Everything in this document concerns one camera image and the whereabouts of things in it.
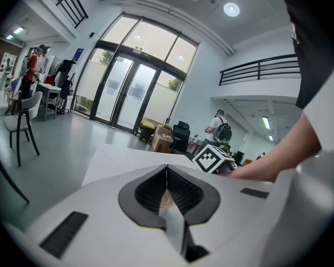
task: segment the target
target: black office chair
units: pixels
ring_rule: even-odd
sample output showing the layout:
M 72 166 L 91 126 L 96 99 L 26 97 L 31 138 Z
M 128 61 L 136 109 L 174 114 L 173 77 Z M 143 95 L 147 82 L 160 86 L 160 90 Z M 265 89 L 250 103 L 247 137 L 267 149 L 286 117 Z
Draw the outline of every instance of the black office chair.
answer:
M 235 156 L 235 163 L 237 166 L 239 166 L 241 164 L 241 161 L 243 160 L 244 158 L 244 155 L 245 153 L 241 152 L 241 151 L 238 151 L 236 153 L 236 156 Z
M 190 136 L 189 125 L 185 122 L 179 122 L 173 126 L 173 143 L 171 145 L 173 154 L 182 154 L 193 159 L 193 155 L 187 152 Z

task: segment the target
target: ceiling light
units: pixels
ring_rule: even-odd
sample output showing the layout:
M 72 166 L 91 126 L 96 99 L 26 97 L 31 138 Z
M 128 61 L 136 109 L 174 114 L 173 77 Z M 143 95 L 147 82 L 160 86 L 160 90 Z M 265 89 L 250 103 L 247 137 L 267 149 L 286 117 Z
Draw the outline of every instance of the ceiling light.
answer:
M 15 30 L 13 31 L 13 33 L 15 33 L 15 34 L 19 34 L 19 33 L 21 33 L 22 31 L 23 31 L 23 28 L 18 27 L 17 29 L 15 29 Z
M 224 5 L 224 12 L 226 15 L 236 17 L 240 14 L 239 6 L 234 3 L 227 3 Z
M 262 119 L 263 119 L 263 122 L 264 122 L 266 128 L 267 128 L 268 130 L 270 130 L 271 127 L 269 126 L 268 117 L 262 117 Z

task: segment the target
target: red shirt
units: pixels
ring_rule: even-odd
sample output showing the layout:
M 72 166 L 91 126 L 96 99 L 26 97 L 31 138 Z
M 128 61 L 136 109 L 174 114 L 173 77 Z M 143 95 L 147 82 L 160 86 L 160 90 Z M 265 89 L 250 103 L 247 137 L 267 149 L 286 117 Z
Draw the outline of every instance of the red shirt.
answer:
M 27 62 L 27 69 L 28 69 L 28 71 L 26 73 L 26 79 L 27 80 L 33 80 L 35 74 L 33 73 L 33 71 L 31 69 L 36 68 L 36 63 L 37 63 L 37 56 L 32 55 Z

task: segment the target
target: tree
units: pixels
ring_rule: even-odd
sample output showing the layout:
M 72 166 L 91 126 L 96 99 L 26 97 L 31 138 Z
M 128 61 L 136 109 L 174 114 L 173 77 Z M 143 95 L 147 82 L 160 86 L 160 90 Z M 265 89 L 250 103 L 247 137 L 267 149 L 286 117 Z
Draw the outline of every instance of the tree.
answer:
M 175 78 L 175 79 L 168 81 L 168 88 L 170 88 L 173 91 L 178 92 L 180 84 L 181 82 L 177 78 Z
M 102 57 L 99 56 L 99 62 L 102 65 L 108 65 L 112 58 L 112 53 L 110 51 L 103 51 L 101 55 Z

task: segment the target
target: cap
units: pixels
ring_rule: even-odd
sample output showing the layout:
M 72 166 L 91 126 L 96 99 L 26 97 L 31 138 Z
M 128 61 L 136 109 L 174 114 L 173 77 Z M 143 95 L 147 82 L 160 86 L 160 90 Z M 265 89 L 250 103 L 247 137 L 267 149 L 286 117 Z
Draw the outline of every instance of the cap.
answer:
M 45 46 L 44 44 L 41 44 L 41 45 L 38 47 L 38 49 L 37 49 L 37 50 L 38 50 L 38 51 L 40 51 L 40 50 L 41 50 L 41 51 L 45 52 L 45 51 L 46 51 L 46 49 L 47 49 L 47 48 L 46 48 L 46 46 Z

